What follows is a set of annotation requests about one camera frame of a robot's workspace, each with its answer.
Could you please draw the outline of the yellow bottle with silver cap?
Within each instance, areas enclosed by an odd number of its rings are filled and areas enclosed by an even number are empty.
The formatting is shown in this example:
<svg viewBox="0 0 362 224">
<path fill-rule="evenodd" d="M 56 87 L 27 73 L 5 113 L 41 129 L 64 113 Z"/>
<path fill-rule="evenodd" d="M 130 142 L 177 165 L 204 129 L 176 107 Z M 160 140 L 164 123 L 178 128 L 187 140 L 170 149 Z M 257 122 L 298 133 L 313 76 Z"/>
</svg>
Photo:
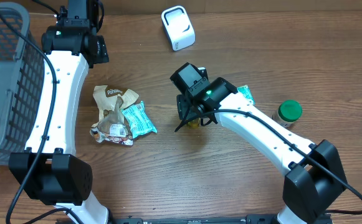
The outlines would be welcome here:
<svg viewBox="0 0 362 224">
<path fill-rule="evenodd" d="M 200 118 L 196 118 L 190 122 L 188 122 L 186 125 L 190 128 L 198 128 L 201 124 L 201 119 Z"/>
</svg>

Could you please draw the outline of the white barcode scanner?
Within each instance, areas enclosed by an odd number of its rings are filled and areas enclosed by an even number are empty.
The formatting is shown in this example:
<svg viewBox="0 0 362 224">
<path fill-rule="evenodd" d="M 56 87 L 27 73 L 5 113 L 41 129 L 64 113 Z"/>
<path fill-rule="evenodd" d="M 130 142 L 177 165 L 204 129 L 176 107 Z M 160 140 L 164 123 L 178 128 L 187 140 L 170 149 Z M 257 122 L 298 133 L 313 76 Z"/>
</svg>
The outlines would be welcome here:
<svg viewBox="0 0 362 224">
<path fill-rule="evenodd" d="M 173 51 L 193 45 L 196 34 L 191 20 L 183 6 L 173 6 L 161 13 L 164 32 Z"/>
</svg>

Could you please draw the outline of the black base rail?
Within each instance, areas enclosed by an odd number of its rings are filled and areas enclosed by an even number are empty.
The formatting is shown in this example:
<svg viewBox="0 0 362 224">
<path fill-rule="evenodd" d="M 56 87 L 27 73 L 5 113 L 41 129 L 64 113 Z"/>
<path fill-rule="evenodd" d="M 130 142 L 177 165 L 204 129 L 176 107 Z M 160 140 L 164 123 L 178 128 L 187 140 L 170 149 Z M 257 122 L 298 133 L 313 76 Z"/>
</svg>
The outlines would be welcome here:
<svg viewBox="0 0 362 224">
<path fill-rule="evenodd" d="M 275 215 L 247 215 L 246 217 L 220 218 L 175 218 L 142 220 L 141 218 L 116 218 L 115 224 L 270 224 L 275 223 Z"/>
</svg>

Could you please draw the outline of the teal white large packet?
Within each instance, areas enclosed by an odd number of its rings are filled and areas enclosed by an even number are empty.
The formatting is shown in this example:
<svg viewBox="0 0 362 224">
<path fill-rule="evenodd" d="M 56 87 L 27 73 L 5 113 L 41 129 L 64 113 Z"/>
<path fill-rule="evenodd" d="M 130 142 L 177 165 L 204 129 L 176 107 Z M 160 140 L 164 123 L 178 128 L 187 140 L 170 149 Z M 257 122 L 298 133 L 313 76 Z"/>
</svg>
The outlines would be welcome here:
<svg viewBox="0 0 362 224">
<path fill-rule="evenodd" d="M 145 112 L 144 101 L 131 105 L 121 111 L 128 121 L 133 139 L 148 133 L 157 133 L 157 129 Z"/>
</svg>

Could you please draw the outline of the brown snack package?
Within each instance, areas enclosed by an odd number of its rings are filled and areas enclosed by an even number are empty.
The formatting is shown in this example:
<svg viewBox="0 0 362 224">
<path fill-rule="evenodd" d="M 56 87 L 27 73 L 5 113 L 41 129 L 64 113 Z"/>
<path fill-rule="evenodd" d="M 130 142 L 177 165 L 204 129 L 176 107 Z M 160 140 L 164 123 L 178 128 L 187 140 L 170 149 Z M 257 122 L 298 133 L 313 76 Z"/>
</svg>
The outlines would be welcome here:
<svg viewBox="0 0 362 224">
<path fill-rule="evenodd" d="M 90 134 L 96 142 L 109 141 L 132 146 L 133 137 L 121 111 L 136 103 L 139 95 L 131 89 L 100 85 L 95 86 L 93 98 L 98 107 L 99 120 L 90 128 Z"/>
</svg>

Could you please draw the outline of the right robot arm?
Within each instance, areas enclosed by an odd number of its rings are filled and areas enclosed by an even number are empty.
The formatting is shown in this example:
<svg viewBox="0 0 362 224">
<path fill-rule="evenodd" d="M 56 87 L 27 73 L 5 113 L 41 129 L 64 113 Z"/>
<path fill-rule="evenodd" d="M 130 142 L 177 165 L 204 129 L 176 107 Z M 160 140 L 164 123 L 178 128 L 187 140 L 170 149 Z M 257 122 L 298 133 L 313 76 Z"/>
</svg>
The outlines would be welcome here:
<svg viewBox="0 0 362 224">
<path fill-rule="evenodd" d="M 258 110 L 223 78 L 209 81 L 205 68 L 185 63 L 170 77 L 179 90 L 181 124 L 208 118 L 235 132 L 261 152 L 284 176 L 285 207 L 276 214 L 250 214 L 246 223 L 332 223 L 328 207 L 345 191 L 337 148 L 315 144 Z"/>
</svg>

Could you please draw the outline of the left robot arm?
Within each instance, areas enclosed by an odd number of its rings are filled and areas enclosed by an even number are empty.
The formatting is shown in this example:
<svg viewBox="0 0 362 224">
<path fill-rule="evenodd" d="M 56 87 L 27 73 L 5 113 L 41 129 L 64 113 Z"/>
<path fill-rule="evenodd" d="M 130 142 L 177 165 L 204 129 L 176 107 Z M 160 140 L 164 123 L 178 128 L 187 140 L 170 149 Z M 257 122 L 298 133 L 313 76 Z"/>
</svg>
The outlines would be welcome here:
<svg viewBox="0 0 362 224">
<path fill-rule="evenodd" d="M 44 59 L 44 82 L 37 116 L 22 152 L 13 152 L 9 169 L 19 193 L 64 212 L 74 223 L 110 223 L 112 214 L 92 192 L 89 164 L 77 158 L 75 123 L 88 71 L 109 61 L 99 30 L 100 1 L 69 1 L 55 13 L 37 51 Z"/>
</svg>

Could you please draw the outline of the grey plastic shopping basket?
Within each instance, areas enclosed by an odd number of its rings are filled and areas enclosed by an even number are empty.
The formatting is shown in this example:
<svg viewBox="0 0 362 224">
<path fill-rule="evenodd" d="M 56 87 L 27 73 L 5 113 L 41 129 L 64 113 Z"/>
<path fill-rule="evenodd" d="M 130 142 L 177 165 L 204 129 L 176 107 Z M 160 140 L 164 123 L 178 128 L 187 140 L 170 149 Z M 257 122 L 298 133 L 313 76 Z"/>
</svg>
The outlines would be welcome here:
<svg viewBox="0 0 362 224">
<path fill-rule="evenodd" d="M 24 150 L 33 129 L 44 82 L 44 59 L 31 42 L 29 13 L 20 4 L 0 2 L 0 165 Z"/>
</svg>

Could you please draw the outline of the green lid white jar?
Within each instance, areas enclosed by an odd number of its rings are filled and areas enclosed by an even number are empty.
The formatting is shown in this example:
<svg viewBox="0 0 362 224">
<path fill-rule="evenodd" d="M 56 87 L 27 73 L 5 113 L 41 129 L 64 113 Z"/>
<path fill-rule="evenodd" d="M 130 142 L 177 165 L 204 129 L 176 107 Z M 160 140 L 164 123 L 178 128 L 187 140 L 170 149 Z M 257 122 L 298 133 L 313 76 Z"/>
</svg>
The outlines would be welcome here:
<svg viewBox="0 0 362 224">
<path fill-rule="evenodd" d="M 290 127 L 303 114 L 302 106 L 295 100 L 286 100 L 280 104 L 272 115 L 272 119 L 284 128 Z"/>
</svg>

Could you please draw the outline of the teal white small packet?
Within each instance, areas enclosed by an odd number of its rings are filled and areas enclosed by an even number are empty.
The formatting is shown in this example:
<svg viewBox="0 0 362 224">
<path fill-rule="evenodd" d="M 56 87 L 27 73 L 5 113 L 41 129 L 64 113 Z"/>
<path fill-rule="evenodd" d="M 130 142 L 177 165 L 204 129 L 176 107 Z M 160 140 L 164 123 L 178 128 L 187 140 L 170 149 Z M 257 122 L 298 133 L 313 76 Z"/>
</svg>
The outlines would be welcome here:
<svg viewBox="0 0 362 224">
<path fill-rule="evenodd" d="M 251 103 L 254 105 L 255 104 L 255 100 L 254 97 L 252 96 L 252 93 L 250 91 L 250 88 L 248 85 L 243 85 L 240 87 L 237 87 L 237 91 L 242 93 L 243 96 L 248 99 L 249 101 L 251 101 Z"/>
</svg>

